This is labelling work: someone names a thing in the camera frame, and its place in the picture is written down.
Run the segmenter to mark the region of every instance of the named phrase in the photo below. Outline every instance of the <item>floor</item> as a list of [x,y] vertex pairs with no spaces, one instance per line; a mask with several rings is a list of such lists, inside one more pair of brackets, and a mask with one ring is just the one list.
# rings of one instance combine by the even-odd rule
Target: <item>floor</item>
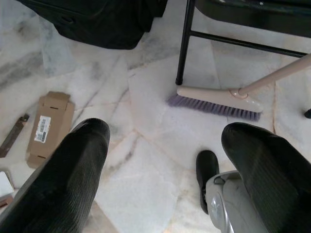
[[[186,0],[169,0],[134,50],[106,50],[60,36],[17,1],[0,0],[0,142],[16,119],[31,115],[0,169],[16,189],[33,172],[26,148],[36,103],[48,91],[71,94],[72,127],[89,117],[105,120],[111,142],[85,233],[217,233],[199,205],[196,154],[217,154],[221,171],[234,169],[220,141],[239,119],[171,108]],[[195,12],[193,28],[282,48],[311,51],[311,40],[217,22]],[[240,87],[294,58],[192,38],[185,84]],[[311,69],[272,83],[252,96],[264,104],[253,124],[289,140],[311,161]]]

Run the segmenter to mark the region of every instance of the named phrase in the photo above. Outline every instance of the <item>chair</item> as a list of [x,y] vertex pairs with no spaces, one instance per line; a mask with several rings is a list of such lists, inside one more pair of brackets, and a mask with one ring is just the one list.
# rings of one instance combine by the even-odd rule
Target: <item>chair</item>
[[[309,0],[188,0],[176,84],[182,85],[190,36],[301,58],[306,53],[271,47],[191,29],[194,8],[215,20],[311,38]],[[311,109],[305,113],[311,118]]]

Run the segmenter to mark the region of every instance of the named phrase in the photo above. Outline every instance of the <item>sticker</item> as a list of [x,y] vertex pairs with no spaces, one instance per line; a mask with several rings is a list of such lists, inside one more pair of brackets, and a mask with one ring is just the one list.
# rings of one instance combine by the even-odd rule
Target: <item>sticker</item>
[[35,141],[45,143],[49,128],[50,128],[51,118],[48,116],[40,116],[37,131],[35,132]]

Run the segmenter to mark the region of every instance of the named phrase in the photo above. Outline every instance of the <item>flattened cardboard box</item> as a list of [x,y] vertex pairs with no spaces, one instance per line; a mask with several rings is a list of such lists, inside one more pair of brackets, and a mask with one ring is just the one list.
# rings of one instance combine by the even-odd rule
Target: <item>flattened cardboard box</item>
[[29,167],[39,167],[69,133],[74,111],[70,95],[49,92],[40,97],[27,154]]

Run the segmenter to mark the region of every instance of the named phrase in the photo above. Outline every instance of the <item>beige broom handle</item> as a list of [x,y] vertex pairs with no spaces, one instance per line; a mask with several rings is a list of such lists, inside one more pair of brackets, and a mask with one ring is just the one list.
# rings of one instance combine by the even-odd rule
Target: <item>beige broom handle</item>
[[311,54],[308,54],[302,58],[299,58],[297,61],[294,61],[287,66],[284,66],[281,69],[259,79],[246,87],[243,87],[239,90],[240,95],[246,95],[247,93],[258,89],[262,86],[266,86],[269,83],[275,82],[279,79],[285,78],[291,74],[294,74],[304,68],[311,66]]

